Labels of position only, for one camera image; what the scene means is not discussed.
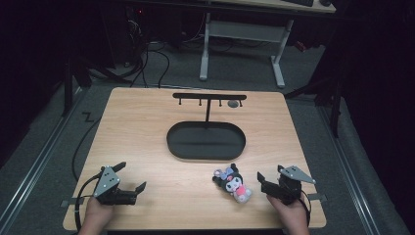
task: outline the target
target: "stuffed animal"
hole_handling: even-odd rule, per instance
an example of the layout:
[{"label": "stuffed animal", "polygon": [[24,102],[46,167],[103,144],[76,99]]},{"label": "stuffed animal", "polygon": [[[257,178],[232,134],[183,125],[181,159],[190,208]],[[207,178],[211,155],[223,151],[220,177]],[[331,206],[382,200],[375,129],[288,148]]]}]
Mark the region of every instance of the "stuffed animal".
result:
[{"label": "stuffed animal", "polygon": [[215,170],[212,180],[225,192],[230,193],[241,204],[246,203],[253,193],[251,189],[245,186],[242,175],[239,173],[235,164],[231,164],[225,171],[221,169]]}]

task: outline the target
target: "white desk leg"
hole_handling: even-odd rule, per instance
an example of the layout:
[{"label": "white desk leg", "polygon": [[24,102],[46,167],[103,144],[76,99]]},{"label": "white desk leg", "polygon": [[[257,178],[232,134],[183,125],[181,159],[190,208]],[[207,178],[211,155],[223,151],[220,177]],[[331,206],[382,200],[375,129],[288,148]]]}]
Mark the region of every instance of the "white desk leg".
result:
[{"label": "white desk leg", "polygon": [[281,56],[283,55],[288,37],[290,36],[291,27],[293,26],[293,23],[294,23],[293,20],[289,20],[287,22],[287,25],[285,27],[285,30],[284,30],[284,33],[281,39],[280,47],[278,48],[278,51],[277,51],[277,55],[271,57],[272,68],[274,68],[274,75],[275,75],[275,79],[277,80],[277,86],[279,88],[285,87],[284,77],[283,77],[283,74],[281,73],[281,68],[280,68],[280,59],[281,59]]},{"label": "white desk leg", "polygon": [[205,45],[204,53],[202,54],[202,63],[201,63],[201,75],[199,76],[200,80],[208,79],[208,37],[209,37],[209,23],[210,23],[210,13],[207,13],[207,22],[205,25]]}]

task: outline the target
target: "black cable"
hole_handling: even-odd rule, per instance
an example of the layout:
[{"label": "black cable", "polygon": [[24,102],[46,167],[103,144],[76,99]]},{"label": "black cable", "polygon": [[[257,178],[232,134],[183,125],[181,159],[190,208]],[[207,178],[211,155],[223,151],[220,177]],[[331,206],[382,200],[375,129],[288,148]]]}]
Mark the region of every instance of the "black cable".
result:
[{"label": "black cable", "polygon": [[206,17],[207,17],[207,14],[206,14],[206,13],[204,13],[204,14],[202,15],[202,21],[201,21],[201,25],[199,26],[198,31],[195,33],[195,35],[194,35],[192,38],[190,38],[190,39],[188,39],[188,40],[185,40],[185,41],[182,41],[182,44],[184,44],[184,43],[186,43],[186,42],[191,42],[191,41],[193,41],[193,40],[198,40],[198,39],[200,39],[200,38],[204,38],[203,36],[200,36],[200,34],[201,34],[202,29],[204,28],[204,25],[206,25],[206,24],[205,24]]},{"label": "black cable", "polygon": [[159,52],[159,51],[150,51],[150,52],[159,53],[160,55],[164,56],[167,59],[167,67],[165,68],[165,71],[162,73],[162,75],[159,79],[159,88],[161,88],[161,80],[164,77],[165,73],[168,71],[168,68],[170,67],[170,59],[168,58],[167,55],[165,55],[162,52]]},{"label": "black cable", "polygon": [[[186,48],[190,48],[190,49],[198,49],[198,48],[201,48],[201,47],[203,47],[205,45],[205,43],[204,43],[204,41],[202,41],[202,39],[204,39],[204,38],[203,37],[195,38],[195,39],[193,39],[191,41],[182,42],[181,45],[184,46],[184,47],[186,47]],[[189,43],[195,43],[195,44],[197,44],[197,46],[189,46],[189,45],[187,45]]]},{"label": "black cable", "polygon": [[85,189],[85,187],[92,182],[95,179],[98,179],[101,176],[101,172],[92,176],[90,179],[88,179],[80,188],[79,193],[76,197],[76,202],[75,202],[75,210],[74,210],[74,216],[75,216],[75,223],[76,223],[76,229],[79,232],[80,228],[82,227],[81,223],[80,223],[80,215],[79,215],[79,200],[81,199],[81,195],[83,190]]},{"label": "black cable", "polygon": [[234,47],[234,40],[231,38],[215,38],[216,40],[212,40],[212,42],[216,42],[218,44],[221,45],[225,45],[228,44],[228,48],[224,49],[224,50],[215,50],[213,49],[211,46],[209,46],[209,50],[214,51],[214,52],[227,52],[230,49],[232,49]]},{"label": "black cable", "polygon": [[137,73],[137,75],[134,77],[134,79],[131,82],[130,87],[132,87],[135,83],[135,81],[137,80],[138,76],[143,73],[143,82],[144,82],[144,87],[148,88],[149,86],[147,85],[147,81],[146,78],[144,77],[144,68],[147,66],[147,62],[149,61],[149,45],[147,45],[146,47],[146,62],[144,63],[144,66],[140,69],[140,71]]},{"label": "black cable", "polygon": [[242,47],[256,48],[256,47],[266,46],[266,45],[270,44],[271,42],[261,41],[261,42],[256,42],[255,45],[250,45],[248,43],[243,43],[243,42],[240,42],[240,41],[235,41],[234,43],[235,43],[235,45],[242,46]]},{"label": "black cable", "polygon": [[300,203],[302,204],[302,206],[304,207],[304,209],[305,209],[305,215],[306,215],[306,218],[307,218],[307,226],[309,226],[309,224],[310,224],[310,219],[311,219],[311,202],[310,202],[310,199],[308,198],[308,195],[304,192],[304,191],[302,191],[302,193],[304,194],[304,196],[308,199],[308,204],[309,204],[309,206],[310,206],[310,209],[308,209],[308,207],[307,207],[307,205],[305,204],[305,202],[301,199],[301,198],[299,198],[299,201],[300,201]]},{"label": "black cable", "polygon": [[92,128],[99,122],[101,120],[101,118],[99,117],[97,120],[95,120],[94,121],[94,123],[89,127],[89,129],[83,134],[83,136],[82,136],[82,139],[79,141],[79,143],[78,143],[78,145],[77,145],[77,147],[76,147],[76,150],[75,150],[75,152],[73,153],[73,156],[72,156],[72,165],[71,165],[71,168],[72,168],[72,174],[73,174],[73,177],[75,178],[75,180],[76,180],[76,182],[79,180],[79,178],[78,178],[78,176],[76,175],[76,172],[75,172],[75,158],[76,158],[76,155],[77,155],[77,152],[79,151],[79,149],[80,149],[80,146],[82,145],[82,143],[83,143],[83,141],[85,140],[85,138],[86,138],[86,136],[88,135],[88,133],[92,130]]}]

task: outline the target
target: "wooden tabletop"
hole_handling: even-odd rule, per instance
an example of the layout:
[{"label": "wooden tabletop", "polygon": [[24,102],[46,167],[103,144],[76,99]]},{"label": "wooden tabletop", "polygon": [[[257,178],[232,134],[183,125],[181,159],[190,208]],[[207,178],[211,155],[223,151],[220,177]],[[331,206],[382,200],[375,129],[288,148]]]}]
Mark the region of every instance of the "wooden tabletop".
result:
[{"label": "wooden tabletop", "polygon": [[312,7],[289,3],[281,0],[211,0],[211,2],[251,5],[256,7],[270,7],[286,10],[295,10],[313,13],[335,13],[336,8],[331,4],[328,7],[321,5],[319,0],[314,0]]},{"label": "wooden tabletop", "polygon": [[[182,100],[179,105],[174,92],[247,95],[243,107],[230,108],[223,101],[219,107],[218,101],[212,101],[210,110],[211,121],[231,122],[244,131],[243,153],[234,161],[184,161],[172,155],[166,142],[168,130],[179,121],[205,120],[207,107],[206,101],[199,106],[199,100]],[[110,230],[281,228],[276,211],[260,192],[256,173],[278,182],[278,165],[296,165],[311,175],[284,96],[277,92],[116,88],[73,196],[101,166],[121,162],[126,167],[117,173],[119,189],[133,191],[144,181],[147,187],[135,206],[115,206]],[[216,169],[232,163],[253,191],[246,204],[238,204],[212,182]],[[83,194],[90,195],[95,184]],[[302,183],[302,189],[316,193],[312,184]],[[323,227],[326,218],[320,203],[311,204],[310,227]],[[81,220],[84,211],[82,205]],[[73,218],[70,206],[65,229],[76,229]]]}]

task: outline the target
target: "black hook rack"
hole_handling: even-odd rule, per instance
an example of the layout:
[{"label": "black hook rack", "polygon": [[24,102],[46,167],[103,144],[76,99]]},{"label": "black hook rack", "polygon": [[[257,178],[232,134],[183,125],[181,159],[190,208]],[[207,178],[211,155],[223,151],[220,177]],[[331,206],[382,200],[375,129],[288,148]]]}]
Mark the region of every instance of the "black hook rack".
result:
[{"label": "black hook rack", "polygon": [[222,100],[237,100],[240,107],[242,107],[242,101],[247,99],[246,95],[222,95],[222,94],[197,94],[197,93],[173,93],[173,97],[179,99],[179,105],[182,105],[182,99],[199,100],[199,106],[202,105],[202,100],[207,100],[207,117],[208,122],[210,116],[210,104],[212,100],[219,101],[219,107],[222,107]]},{"label": "black hook rack", "polygon": [[230,108],[242,107],[242,101],[246,95],[222,95],[222,94],[198,94],[198,93],[174,93],[173,98],[207,100],[206,120],[185,120],[174,124],[167,132],[167,146],[170,152],[186,160],[223,160],[229,161],[237,158],[243,152],[246,145],[244,131],[230,122],[209,121],[211,101],[218,100],[219,107],[222,100],[229,102]]}]

